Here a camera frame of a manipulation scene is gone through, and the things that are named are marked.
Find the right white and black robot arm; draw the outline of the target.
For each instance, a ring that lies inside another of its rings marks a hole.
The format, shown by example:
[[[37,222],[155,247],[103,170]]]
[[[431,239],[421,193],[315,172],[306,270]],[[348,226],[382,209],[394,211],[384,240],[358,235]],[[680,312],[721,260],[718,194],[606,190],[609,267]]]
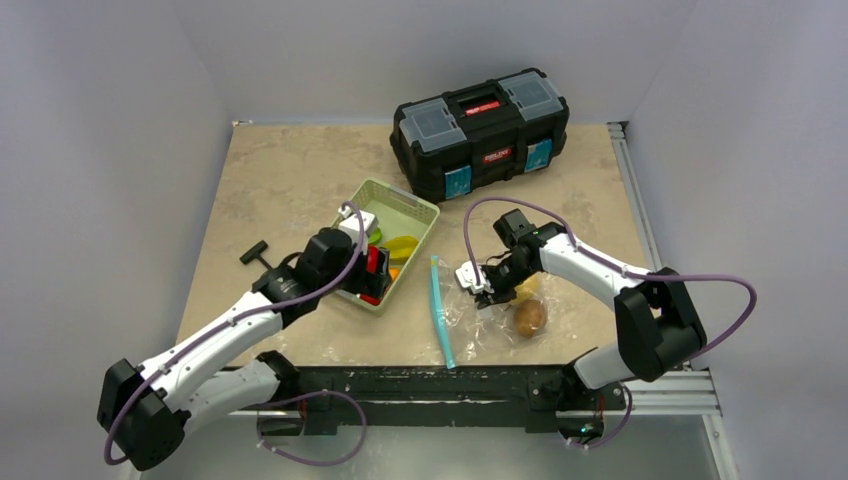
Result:
[[[515,299],[520,284],[547,273],[571,282],[614,313],[615,341],[566,368],[561,392],[569,404],[584,407],[601,387],[622,380],[654,381],[706,346],[700,318],[675,271],[632,268],[582,243],[561,224],[534,225],[519,209],[502,215],[493,228],[506,248],[500,262],[470,260],[456,271],[478,308]]]

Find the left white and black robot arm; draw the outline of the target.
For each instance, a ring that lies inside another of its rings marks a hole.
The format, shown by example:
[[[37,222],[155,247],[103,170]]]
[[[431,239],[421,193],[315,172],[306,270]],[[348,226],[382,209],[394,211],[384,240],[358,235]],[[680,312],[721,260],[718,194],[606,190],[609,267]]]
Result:
[[[262,353],[234,371],[224,368],[338,289],[382,298],[392,282],[389,263],[388,250],[369,245],[367,235],[351,238],[323,228],[303,251],[267,266],[232,307],[187,340],[138,365],[126,359],[113,364],[97,410],[107,433],[105,462],[151,469],[200,426],[244,407],[284,409],[315,397],[351,402],[328,387],[307,392],[298,368],[280,353]]]

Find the clear zip bag blue seal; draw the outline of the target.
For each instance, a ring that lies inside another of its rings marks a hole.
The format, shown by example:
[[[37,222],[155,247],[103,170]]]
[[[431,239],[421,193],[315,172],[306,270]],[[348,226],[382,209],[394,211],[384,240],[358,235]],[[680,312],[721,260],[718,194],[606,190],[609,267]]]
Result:
[[[453,266],[431,258],[431,295],[435,301],[436,327],[445,361],[453,366],[507,364],[562,364],[575,355],[578,335],[560,296],[556,279],[539,276],[534,298],[547,309],[545,327],[533,338],[518,335],[512,317],[518,305],[476,308],[471,295],[461,289]]]

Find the green fake fruit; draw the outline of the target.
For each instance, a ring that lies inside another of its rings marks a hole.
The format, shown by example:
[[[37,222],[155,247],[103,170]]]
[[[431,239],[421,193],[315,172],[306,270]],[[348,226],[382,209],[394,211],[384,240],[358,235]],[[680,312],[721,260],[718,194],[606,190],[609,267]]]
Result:
[[[379,245],[382,241],[382,231],[379,227],[375,228],[374,231],[368,237],[369,245]]]

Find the yellow fake fruit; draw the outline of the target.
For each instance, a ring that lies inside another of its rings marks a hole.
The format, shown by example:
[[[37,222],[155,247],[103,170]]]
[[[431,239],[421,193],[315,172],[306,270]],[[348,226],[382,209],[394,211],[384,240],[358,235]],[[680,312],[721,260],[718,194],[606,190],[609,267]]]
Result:
[[[383,247],[388,251],[391,263],[402,264],[409,260],[418,245],[417,238],[405,235],[387,240]]]

